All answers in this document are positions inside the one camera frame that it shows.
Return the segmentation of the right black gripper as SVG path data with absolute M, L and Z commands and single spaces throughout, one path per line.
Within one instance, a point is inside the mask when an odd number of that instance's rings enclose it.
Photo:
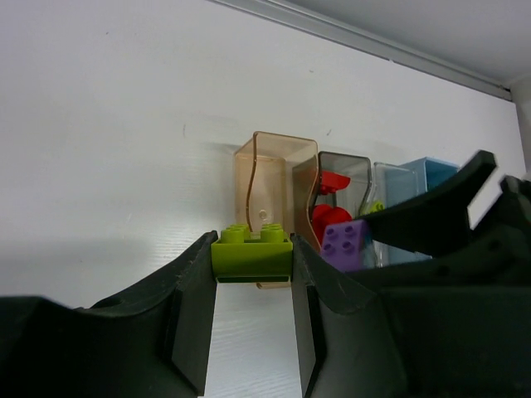
M 367 215 L 374 240 L 441 257 L 470 243 L 468 206 L 496 169 L 493 153 L 480 150 L 435 189 Z M 440 285 L 530 285 L 530 181 L 504 177 L 502 192 L 474 229 L 469 246 L 441 259 Z

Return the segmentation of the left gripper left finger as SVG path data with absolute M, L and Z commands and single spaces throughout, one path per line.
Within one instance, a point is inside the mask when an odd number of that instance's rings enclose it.
M 202 396 L 216 240 L 216 232 L 202 235 L 177 259 L 90 308 L 2 298 L 2 396 Z

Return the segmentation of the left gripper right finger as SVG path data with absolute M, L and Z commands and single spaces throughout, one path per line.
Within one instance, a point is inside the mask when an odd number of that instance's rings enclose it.
M 529 396 L 529 288 L 374 291 L 293 245 L 303 396 Z

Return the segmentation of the purple flower lego stack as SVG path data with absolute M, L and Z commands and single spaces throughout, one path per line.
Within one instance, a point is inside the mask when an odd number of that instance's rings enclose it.
M 343 273 L 374 268 L 376 256 L 368 223 L 355 220 L 327 226 L 320 255 Z

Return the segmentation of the red flower lego brick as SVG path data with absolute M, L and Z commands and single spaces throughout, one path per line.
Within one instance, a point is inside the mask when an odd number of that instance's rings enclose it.
M 336 194 L 346 189 L 351 182 L 346 177 L 336 172 L 322 171 L 320 173 L 317 196 L 311 211 L 311 222 L 314 234 L 321 243 L 327 226 L 351 221 L 351 214 L 334 202 Z

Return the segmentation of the lime curved lego brick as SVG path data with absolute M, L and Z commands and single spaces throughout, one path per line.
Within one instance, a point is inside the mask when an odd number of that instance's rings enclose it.
M 231 225 L 211 244 L 212 272 L 218 283 L 289 283 L 292 250 L 280 224 L 264 224 L 258 232 Z

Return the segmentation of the lime square lego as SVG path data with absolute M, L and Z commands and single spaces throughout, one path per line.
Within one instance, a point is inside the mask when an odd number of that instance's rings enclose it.
M 385 209 L 385 206 L 381 201 L 374 201 L 368 206 L 366 213 L 372 214 L 374 212 L 382 211 L 384 209 Z

